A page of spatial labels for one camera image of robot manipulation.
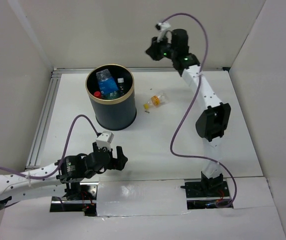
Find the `blue-label blue-cap bottle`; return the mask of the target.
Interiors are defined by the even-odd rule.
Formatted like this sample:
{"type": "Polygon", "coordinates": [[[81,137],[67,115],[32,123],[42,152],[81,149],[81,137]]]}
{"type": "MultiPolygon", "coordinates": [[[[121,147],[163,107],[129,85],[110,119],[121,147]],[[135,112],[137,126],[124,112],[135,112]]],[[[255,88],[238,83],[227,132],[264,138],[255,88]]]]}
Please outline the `blue-label blue-cap bottle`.
{"type": "Polygon", "coordinates": [[[99,89],[104,96],[118,91],[118,86],[108,69],[96,73],[99,89]]]}

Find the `green bottle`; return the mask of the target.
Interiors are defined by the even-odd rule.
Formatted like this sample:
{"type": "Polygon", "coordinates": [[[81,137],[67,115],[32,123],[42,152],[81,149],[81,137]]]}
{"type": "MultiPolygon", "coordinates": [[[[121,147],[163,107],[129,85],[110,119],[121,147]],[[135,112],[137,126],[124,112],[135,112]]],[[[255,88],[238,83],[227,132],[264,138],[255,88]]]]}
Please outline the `green bottle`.
{"type": "Polygon", "coordinates": [[[114,99],[118,99],[119,97],[120,97],[119,91],[114,91],[114,92],[111,92],[111,93],[107,93],[105,95],[105,99],[106,100],[114,100],[114,99]]]}

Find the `red-label red-cap bottle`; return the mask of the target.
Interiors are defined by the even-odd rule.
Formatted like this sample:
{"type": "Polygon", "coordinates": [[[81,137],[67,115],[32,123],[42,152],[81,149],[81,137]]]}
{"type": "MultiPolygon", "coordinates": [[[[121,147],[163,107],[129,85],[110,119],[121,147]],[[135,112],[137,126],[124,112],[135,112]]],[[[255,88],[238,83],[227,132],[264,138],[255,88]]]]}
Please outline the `red-label red-cap bottle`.
{"type": "Polygon", "coordinates": [[[96,98],[99,98],[99,99],[102,98],[102,93],[101,93],[100,91],[96,91],[93,95],[94,95],[96,98]]]}

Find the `clear bottle white cap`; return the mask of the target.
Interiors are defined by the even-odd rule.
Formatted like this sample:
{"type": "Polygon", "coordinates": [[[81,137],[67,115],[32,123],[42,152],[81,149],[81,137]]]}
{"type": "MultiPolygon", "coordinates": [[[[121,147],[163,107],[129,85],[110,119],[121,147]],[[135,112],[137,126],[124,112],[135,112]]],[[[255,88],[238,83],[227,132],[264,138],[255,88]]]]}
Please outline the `clear bottle white cap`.
{"type": "Polygon", "coordinates": [[[126,94],[126,85],[124,82],[124,78],[118,78],[117,82],[118,82],[120,96],[125,95],[126,94]]]}

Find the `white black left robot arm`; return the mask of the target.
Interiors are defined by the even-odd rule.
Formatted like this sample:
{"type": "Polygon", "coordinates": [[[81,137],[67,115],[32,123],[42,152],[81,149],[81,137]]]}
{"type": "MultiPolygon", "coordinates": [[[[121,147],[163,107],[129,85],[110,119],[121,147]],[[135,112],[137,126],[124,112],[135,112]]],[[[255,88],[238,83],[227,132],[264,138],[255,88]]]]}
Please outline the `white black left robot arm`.
{"type": "Polygon", "coordinates": [[[95,196],[81,187],[81,181],[107,170],[123,170],[128,158],[117,146],[117,156],[112,151],[98,149],[93,144],[90,154],[66,156],[63,160],[29,172],[0,175],[0,210],[23,200],[41,197],[65,198],[76,201],[92,200],[95,196]]]}

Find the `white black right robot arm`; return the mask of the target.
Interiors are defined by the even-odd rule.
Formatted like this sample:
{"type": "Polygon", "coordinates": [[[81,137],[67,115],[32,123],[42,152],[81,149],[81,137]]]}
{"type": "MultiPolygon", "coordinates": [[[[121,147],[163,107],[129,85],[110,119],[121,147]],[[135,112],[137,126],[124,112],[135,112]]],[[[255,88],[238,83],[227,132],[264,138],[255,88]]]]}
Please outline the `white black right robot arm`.
{"type": "Polygon", "coordinates": [[[199,60],[189,52],[187,31],[175,29],[171,31],[171,39],[166,34],[167,30],[161,30],[159,36],[153,37],[146,54],[154,61],[170,59],[174,69],[197,95],[196,102],[202,112],[195,128],[203,140],[205,163],[200,186],[190,188],[188,192],[212,197],[223,192],[223,173],[219,164],[222,158],[221,140],[227,129],[231,106],[217,97],[202,74],[199,60]]]}

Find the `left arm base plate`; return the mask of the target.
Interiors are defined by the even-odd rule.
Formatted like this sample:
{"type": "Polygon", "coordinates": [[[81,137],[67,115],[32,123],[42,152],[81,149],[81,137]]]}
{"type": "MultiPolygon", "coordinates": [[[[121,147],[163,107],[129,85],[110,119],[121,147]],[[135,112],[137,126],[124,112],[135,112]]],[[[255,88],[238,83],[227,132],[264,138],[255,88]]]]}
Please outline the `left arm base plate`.
{"type": "Polygon", "coordinates": [[[52,213],[83,213],[84,216],[97,216],[98,182],[68,183],[63,196],[53,196],[50,204],[52,213]]]}

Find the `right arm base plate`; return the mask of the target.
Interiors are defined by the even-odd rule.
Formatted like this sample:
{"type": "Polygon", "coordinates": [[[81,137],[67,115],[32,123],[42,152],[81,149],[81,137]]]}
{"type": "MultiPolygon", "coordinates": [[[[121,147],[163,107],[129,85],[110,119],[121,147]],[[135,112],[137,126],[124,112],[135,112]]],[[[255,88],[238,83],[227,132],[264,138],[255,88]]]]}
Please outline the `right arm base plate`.
{"type": "Polygon", "coordinates": [[[209,191],[202,190],[200,181],[186,181],[180,188],[186,193],[188,210],[226,208],[231,200],[226,181],[223,181],[221,186],[209,191]]]}

